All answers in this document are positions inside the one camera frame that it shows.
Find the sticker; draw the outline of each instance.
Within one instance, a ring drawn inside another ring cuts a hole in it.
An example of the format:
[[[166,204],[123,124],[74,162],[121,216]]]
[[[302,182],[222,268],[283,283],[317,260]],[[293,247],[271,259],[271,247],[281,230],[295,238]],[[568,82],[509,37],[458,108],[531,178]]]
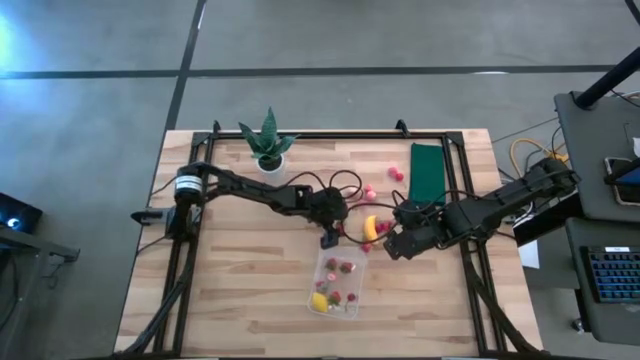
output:
[[[623,247],[617,247],[617,246],[616,247],[610,247],[610,246],[607,246],[607,247],[604,248],[604,251],[606,251],[606,252],[629,252],[629,248],[626,247],[626,246],[623,246]]]

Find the potted plant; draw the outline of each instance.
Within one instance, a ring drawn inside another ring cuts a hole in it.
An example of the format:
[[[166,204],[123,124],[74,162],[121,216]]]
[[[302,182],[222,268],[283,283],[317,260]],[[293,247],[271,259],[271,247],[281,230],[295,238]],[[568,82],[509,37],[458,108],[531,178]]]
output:
[[[296,136],[278,136],[278,126],[273,110],[269,107],[267,117],[262,123],[260,135],[251,130],[247,125],[238,123],[242,136],[249,144],[252,157],[256,159],[258,169],[263,173],[266,182],[274,185],[284,177],[284,154],[295,140]]]

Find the yellow fruit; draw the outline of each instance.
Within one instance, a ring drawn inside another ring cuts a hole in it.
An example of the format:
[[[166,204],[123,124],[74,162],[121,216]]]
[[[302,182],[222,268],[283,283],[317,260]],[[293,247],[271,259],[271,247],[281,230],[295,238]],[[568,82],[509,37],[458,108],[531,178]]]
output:
[[[376,216],[371,215],[364,221],[364,237],[367,241],[373,241],[378,238],[378,232],[376,231]]]
[[[329,311],[329,301],[326,296],[320,293],[313,293],[313,295],[311,295],[311,306],[318,312]]]

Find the white pot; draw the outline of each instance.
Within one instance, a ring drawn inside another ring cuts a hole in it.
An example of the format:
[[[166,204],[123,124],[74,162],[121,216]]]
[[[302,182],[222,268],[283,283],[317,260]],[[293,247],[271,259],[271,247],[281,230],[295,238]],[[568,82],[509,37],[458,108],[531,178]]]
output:
[[[273,186],[282,185],[284,183],[285,181],[284,156],[280,155],[280,158],[282,159],[282,161],[280,162],[280,166],[277,169],[271,170],[271,171],[266,171],[263,168],[261,168],[260,160],[256,159],[256,166],[262,173],[262,177],[265,183]]]

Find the green leaf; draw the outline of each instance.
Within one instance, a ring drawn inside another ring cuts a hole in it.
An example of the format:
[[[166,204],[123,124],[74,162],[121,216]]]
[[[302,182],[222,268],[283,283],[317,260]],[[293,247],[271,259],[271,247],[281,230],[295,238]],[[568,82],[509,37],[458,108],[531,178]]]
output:
[[[251,151],[254,153],[263,153],[264,150],[262,149],[258,135],[256,135],[256,133],[254,133],[247,125],[241,122],[239,122],[238,125],[240,126],[240,131],[242,131],[242,136],[244,136],[244,139],[249,143]]]
[[[267,111],[267,117],[262,123],[262,131],[260,132],[260,145],[267,152],[275,146],[278,140],[278,126],[276,125],[276,117],[273,115],[273,110],[269,107]]]
[[[291,145],[293,145],[293,141],[298,137],[296,136],[285,136],[280,140],[280,143],[276,145],[276,148],[273,151],[273,156],[278,157],[279,155],[284,154]]]

